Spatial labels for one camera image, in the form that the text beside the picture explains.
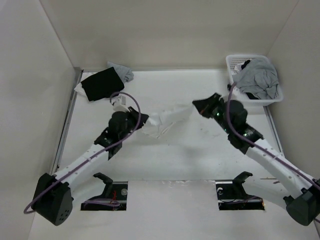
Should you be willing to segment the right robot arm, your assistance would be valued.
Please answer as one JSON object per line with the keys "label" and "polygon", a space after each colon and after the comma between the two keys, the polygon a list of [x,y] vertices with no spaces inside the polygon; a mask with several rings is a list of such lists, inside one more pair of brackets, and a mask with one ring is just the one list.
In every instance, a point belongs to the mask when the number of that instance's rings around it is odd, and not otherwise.
{"label": "right robot arm", "polygon": [[298,169],[254,127],[247,123],[248,111],[238,100],[225,101],[218,93],[193,100],[198,113],[214,119],[227,133],[230,144],[260,164],[277,180],[277,184],[261,180],[250,172],[233,179],[232,192],[238,198],[257,196],[286,210],[302,226],[308,226],[320,214],[320,182]]}

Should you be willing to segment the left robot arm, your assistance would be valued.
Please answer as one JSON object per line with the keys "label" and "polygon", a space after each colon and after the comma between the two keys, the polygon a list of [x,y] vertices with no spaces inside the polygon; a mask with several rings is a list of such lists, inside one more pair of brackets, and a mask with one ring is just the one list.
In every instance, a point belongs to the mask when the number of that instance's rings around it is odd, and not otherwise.
{"label": "left robot arm", "polygon": [[65,168],[50,175],[44,173],[37,182],[31,209],[55,226],[61,225],[70,215],[76,199],[76,188],[88,178],[108,178],[97,171],[122,148],[123,141],[141,129],[149,115],[133,107],[112,114],[107,128],[88,150]]}

